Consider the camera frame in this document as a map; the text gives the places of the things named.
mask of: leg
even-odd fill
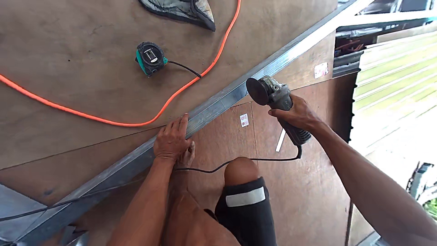
[[[238,157],[225,170],[215,215],[242,246],[275,246],[269,193],[255,162]]]
[[[175,167],[190,167],[194,150],[193,141]],[[170,197],[162,245],[238,245],[232,233],[199,207],[188,191],[188,177],[189,171],[177,171],[170,178]]]
[[[245,184],[259,178],[255,162],[246,157],[238,157],[225,170],[225,186]]]

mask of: sticker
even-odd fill
[[[240,115],[241,127],[245,127],[249,125],[249,119],[247,118],[247,114]]]
[[[325,75],[327,75],[327,74],[329,74],[328,63],[327,63],[327,62],[322,63],[322,64],[320,64],[320,65],[317,65],[317,66],[314,68],[314,77],[315,77],[316,79],[318,79],[318,78],[320,78],[320,77],[323,77],[323,76],[325,76]]]
[[[276,150],[275,150],[276,152],[279,152],[281,150],[282,143],[284,142],[284,137],[285,137],[285,130],[282,129],[281,136],[279,137],[279,141],[277,142],[276,145]]]

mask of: orange extension cord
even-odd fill
[[[214,65],[217,63],[218,59],[220,58],[220,55],[222,54],[223,48],[225,47],[225,43],[226,43],[226,39],[228,38],[229,32],[232,29],[232,26],[234,25],[235,21],[237,20],[238,17],[238,13],[240,12],[240,5],[241,5],[241,0],[237,0],[238,4],[237,4],[237,10],[235,12],[234,18],[232,19],[231,24],[228,27],[228,30],[226,30],[225,33],[225,37],[223,37],[223,41],[222,44],[220,46],[220,50],[218,51],[217,56],[215,57],[214,61],[212,62],[212,64],[203,72],[201,73],[202,77],[205,76],[213,67]],[[93,115],[89,115],[83,112],[79,112],[76,111],[74,109],[70,109],[64,106],[61,106],[59,104],[56,104],[54,102],[51,102],[49,100],[46,100],[40,96],[37,96],[33,93],[31,93],[30,91],[27,91],[26,89],[22,88],[21,86],[17,85],[16,83],[10,81],[9,79],[5,78],[3,75],[0,74],[0,80],[3,81],[5,84],[9,85],[10,87],[14,88],[15,90],[21,92],[22,94],[37,100],[38,102],[44,103],[50,107],[53,107],[55,109],[60,109],[63,110],[65,112],[69,112],[81,117],[85,117],[88,119],[92,119],[92,120],[96,120],[96,121],[100,121],[106,124],[110,124],[110,125],[114,125],[114,126],[121,126],[121,127],[142,127],[145,125],[148,125],[152,122],[154,122],[156,119],[158,119],[161,114],[164,112],[164,110],[167,108],[167,106],[170,104],[170,102],[177,96],[179,95],[183,90],[185,90],[186,88],[188,88],[190,85],[194,84],[194,82],[196,82],[197,80],[199,80],[199,77],[196,77],[195,79],[191,80],[188,84],[184,85],[182,88],[180,88],[179,90],[177,90],[177,92],[175,92],[168,100],[167,102],[164,104],[164,106],[161,108],[161,110],[159,111],[159,113],[151,120],[144,122],[144,123],[138,123],[138,124],[129,124],[129,123],[121,123],[121,122],[115,122],[115,121],[111,121],[111,120],[107,120],[107,119],[102,119]]]

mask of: wire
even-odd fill
[[[214,61],[211,63],[211,65],[209,65],[209,67],[203,71],[203,73],[201,73],[201,76],[205,76],[217,63],[217,61],[220,58],[220,55],[223,52],[223,48],[225,47],[225,43],[226,40],[228,38],[229,32],[231,32],[232,26],[234,26],[235,21],[237,20],[238,14],[240,12],[240,6],[241,6],[241,0],[237,0],[237,10],[235,11],[235,15],[234,18],[231,21],[231,24],[229,24],[228,29],[226,30],[225,36],[223,37],[222,43],[220,45],[220,49],[218,50],[217,56],[215,57]],[[3,75],[0,74],[0,80],[2,82],[4,82],[5,84],[7,84],[8,86],[14,88],[15,90],[19,91],[20,93],[34,99],[37,100],[38,102],[41,102],[43,104],[46,104],[47,106],[53,107],[55,109],[59,109],[65,112],[69,112],[72,114],[75,114],[77,116],[81,116],[87,119],[92,119],[95,121],[99,121],[102,123],[106,123],[106,124],[110,124],[110,125],[114,125],[114,126],[120,126],[120,127],[142,127],[145,125],[148,125],[152,122],[154,122],[156,119],[158,119],[161,114],[164,112],[164,110],[167,108],[167,106],[170,104],[170,102],[176,97],[178,96],[182,91],[184,91],[186,88],[190,87],[192,84],[194,84],[196,81],[198,81],[200,79],[200,77],[196,77],[195,79],[191,80],[188,84],[184,85],[183,87],[181,87],[179,90],[177,90],[173,95],[171,95],[171,97],[167,100],[167,102],[164,104],[164,106],[161,108],[161,110],[158,112],[158,114],[151,120],[143,122],[143,123],[136,123],[136,124],[131,124],[131,123],[121,123],[121,122],[116,122],[116,121],[111,121],[111,120],[107,120],[107,119],[103,119],[97,116],[93,116],[90,114],[86,114],[74,109],[70,109],[64,106],[61,106],[59,104],[56,104],[54,102],[51,102],[47,99],[44,99],[38,95],[35,95],[29,91],[27,91],[26,89],[22,88],[21,86],[17,85],[16,83],[12,82],[11,80],[7,79],[6,77],[4,77]]]
[[[298,145],[297,147],[298,147],[298,154],[294,158],[290,158],[290,159],[250,158],[250,159],[253,160],[253,161],[274,161],[274,162],[294,161],[294,160],[300,159],[302,157],[302,147],[301,147],[301,145]],[[206,171],[206,170],[197,169],[197,168],[177,168],[177,169],[174,169],[174,170],[175,171],[187,170],[187,171],[197,171],[197,172],[204,172],[204,173],[213,173],[213,172],[218,171],[220,168],[226,166],[230,162],[232,162],[232,161],[225,162],[225,163],[221,164],[219,167],[217,167],[216,169],[214,169],[212,171]],[[52,208],[56,208],[56,207],[59,207],[59,206],[65,205],[65,204],[72,203],[72,202],[77,202],[77,201],[80,201],[82,199],[85,199],[85,198],[88,198],[88,197],[92,197],[92,196],[95,196],[97,194],[100,194],[100,193],[103,193],[103,192],[107,192],[107,191],[110,191],[110,190],[115,190],[115,189],[120,188],[120,187],[128,186],[128,185],[131,185],[131,184],[143,181],[143,180],[144,179],[138,179],[138,180],[130,181],[130,182],[127,182],[127,183],[122,184],[122,185],[117,185],[117,186],[109,187],[109,188],[106,188],[106,189],[103,189],[103,190],[94,191],[94,192],[91,192],[89,194],[83,195],[81,197],[74,198],[74,199],[71,199],[71,200],[67,200],[67,201],[64,201],[64,202],[60,202],[60,203],[57,203],[57,204],[54,204],[52,206],[48,206],[48,207],[45,207],[45,208],[40,208],[40,209],[36,209],[36,210],[29,211],[29,212],[26,212],[26,213],[22,213],[22,214],[17,214],[17,215],[9,216],[9,217],[0,218],[0,222],[7,221],[7,220],[12,220],[12,219],[16,219],[16,218],[21,218],[21,217],[28,216],[28,215],[31,215],[31,214],[36,214],[36,213],[39,213],[39,212],[44,212],[44,211],[47,211],[47,210],[52,209]]]
[[[191,68],[189,68],[189,67],[187,67],[187,66],[184,66],[184,65],[182,65],[182,64],[180,64],[180,63],[177,63],[177,62],[174,62],[174,61],[167,61],[167,62],[168,62],[168,63],[173,63],[173,64],[176,64],[176,65],[179,65],[179,66],[181,66],[181,67],[183,67],[183,68],[189,70],[190,72],[194,73],[194,74],[195,74],[197,77],[199,77],[199,78],[202,77],[202,75],[198,74],[196,71],[192,70]]]
[[[35,209],[35,210],[29,211],[29,212],[26,212],[26,213],[22,213],[22,214],[17,214],[17,215],[9,216],[9,217],[0,218],[0,222],[6,221],[6,220],[12,220],[12,219],[16,219],[16,218],[21,218],[21,217],[24,217],[24,216],[27,216],[27,215],[31,215],[31,214],[36,214],[36,213],[39,213],[39,212],[44,212],[44,211],[47,211],[47,210],[52,209],[52,208],[56,208],[56,207],[59,207],[59,206],[65,205],[65,204],[69,204],[69,203],[76,202],[76,201],[79,201],[79,200],[82,200],[82,199],[85,199],[85,198],[88,198],[88,197],[92,197],[92,196],[95,196],[95,195],[103,193],[103,192],[107,192],[107,191],[110,191],[110,190],[115,190],[115,189],[120,188],[120,187],[128,186],[128,185],[131,185],[133,183],[137,183],[137,182],[140,182],[140,181],[143,181],[143,180],[144,179],[134,180],[134,181],[122,184],[122,185],[117,185],[117,186],[109,187],[109,188],[106,188],[106,189],[103,189],[103,190],[98,190],[98,191],[95,191],[95,192],[91,192],[91,193],[83,195],[81,197],[74,198],[74,199],[71,199],[71,200],[67,200],[67,201],[64,201],[64,202],[60,202],[60,203],[57,203],[57,204],[54,204],[52,206],[48,206],[48,207],[45,207],[45,208]]]
[[[250,158],[252,161],[268,161],[268,162],[288,162],[288,161],[294,161],[297,159],[300,159],[302,157],[302,146],[301,145],[297,145],[298,147],[298,154],[296,157],[294,158],[289,158],[289,159],[264,159],[264,158]],[[206,170],[202,170],[202,169],[197,169],[197,168],[191,168],[191,167],[186,167],[186,168],[176,168],[175,171],[197,171],[197,172],[204,172],[204,173],[213,173],[218,171],[220,168],[226,166],[227,164],[229,164],[232,161],[228,161],[225,162],[223,164],[221,164],[219,167],[217,167],[214,170],[211,171],[206,171]]]

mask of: grinder handle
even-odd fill
[[[293,106],[293,101],[290,98],[290,92],[288,94],[285,94],[284,97],[280,100],[277,100],[276,103],[272,103],[269,105],[272,109],[290,111]],[[297,128],[283,119],[278,119],[278,121],[294,145],[302,145],[311,138],[311,134],[309,132]]]

